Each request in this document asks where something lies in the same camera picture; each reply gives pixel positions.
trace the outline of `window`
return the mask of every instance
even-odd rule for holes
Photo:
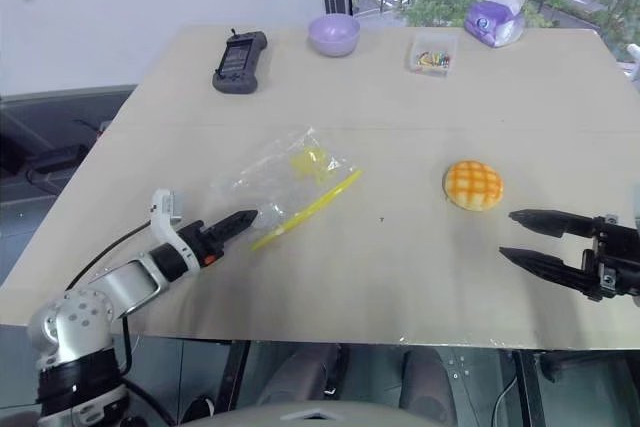
[[[351,0],[364,26],[461,27],[476,0]],[[627,45],[640,44],[640,0],[527,0],[527,26],[593,29],[620,62],[633,62]]]

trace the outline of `tissue box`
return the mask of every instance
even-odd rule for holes
[[[483,0],[471,4],[464,28],[488,46],[500,47],[522,35],[524,16],[521,12],[514,15],[504,4]]]

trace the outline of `clear plastic container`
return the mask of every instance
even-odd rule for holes
[[[418,74],[446,77],[453,69],[457,49],[457,35],[418,32],[407,54],[407,69]]]

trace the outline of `bowl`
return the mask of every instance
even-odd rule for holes
[[[329,57],[353,52],[360,37],[360,23],[347,14],[327,14],[309,24],[309,41],[313,48]]]

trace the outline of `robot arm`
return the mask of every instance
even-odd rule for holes
[[[38,310],[28,333],[39,353],[38,425],[113,425],[128,393],[113,348],[111,323],[155,299],[186,273],[195,274],[224,255],[224,243],[251,225],[255,210],[236,212],[207,229],[196,221],[177,232],[176,197],[158,190],[151,229],[165,243]]]
[[[544,280],[578,290],[591,300],[630,295],[638,304],[638,230],[617,225],[613,216],[589,218],[557,210],[520,210],[511,212],[509,217],[543,235],[559,238],[567,233],[593,238],[593,248],[584,251],[579,269],[540,252],[500,247],[500,252],[511,262]]]

